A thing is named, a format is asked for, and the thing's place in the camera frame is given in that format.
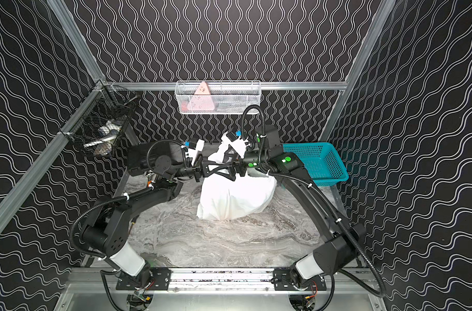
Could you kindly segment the white plastic bag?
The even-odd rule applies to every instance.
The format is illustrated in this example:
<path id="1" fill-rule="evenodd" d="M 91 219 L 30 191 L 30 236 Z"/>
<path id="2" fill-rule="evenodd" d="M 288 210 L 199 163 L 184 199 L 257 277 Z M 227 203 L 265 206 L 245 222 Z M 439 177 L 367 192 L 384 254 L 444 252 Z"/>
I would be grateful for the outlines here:
<path id="1" fill-rule="evenodd" d="M 236 150 L 239 156 L 247 153 Z M 207 157 L 208 163 L 222 164 L 219 149 Z M 202 220 L 234 220 L 262 212 L 271 202 L 277 180 L 269 175 L 236 175 L 235 181 L 219 175 L 204 178 L 197 217 Z"/>

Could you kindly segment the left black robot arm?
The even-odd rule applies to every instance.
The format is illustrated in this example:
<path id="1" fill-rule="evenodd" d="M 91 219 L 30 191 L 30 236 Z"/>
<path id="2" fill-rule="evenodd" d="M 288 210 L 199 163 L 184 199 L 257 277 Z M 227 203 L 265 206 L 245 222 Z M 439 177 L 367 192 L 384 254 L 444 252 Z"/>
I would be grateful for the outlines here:
<path id="1" fill-rule="evenodd" d="M 154 278 L 150 264 L 128 243 L 133 219 L 151 207 L 175 199 L 184 179 L 198 181 L 217 175 L 235 181 L 240 172 L 236 159 L 218 164 L 201 154 L 188 155 L 189 150 L 197 147 L 191 142 L 177 143 L 181 159 L 176 161 L 171 152 L 173 144 L 173 140 L 165 139 L 135 146 L 134 150 L 140 151 L 135 165 L 142 172 L 152 173 L 153 181 L 134 193 L 98 200 L 70 229 L 72 247 L 82 254 L 104 260 L 135 288 L 148 288 Z"/>

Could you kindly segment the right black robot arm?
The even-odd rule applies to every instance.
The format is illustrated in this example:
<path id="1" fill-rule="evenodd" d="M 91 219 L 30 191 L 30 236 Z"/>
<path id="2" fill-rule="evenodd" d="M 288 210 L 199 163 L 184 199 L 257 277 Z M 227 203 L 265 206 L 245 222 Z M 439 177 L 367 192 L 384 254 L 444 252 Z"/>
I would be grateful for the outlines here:
<path id="1" fill-rule="evenodd" d="M 301 158 L 293 152 L 285 152 L 276 129 L 261 124 L 256 129 L 257 146 L 250 150 L 248 135 L 241 132 L 244 155 L 239 155 L 229 164 L 229 174 L 250 173 L 253 177 L 273 177 L 285 187 L 301 204 L 307 215 L 323 237 L 324 243 L 312 253 L 291 265 L 290 281 L 297 288 L 319 275 L 333 276 L 339 272 L 379 298 L 386 295 L 386 285 L 380 273 L 360 244 L 365 234 L 362 225 L 352 225 L 326 198 L 308 173 Z M 361 256 L 373 273 L 379 288 L 361 281 L 344 266 L 357 256 Z"/>

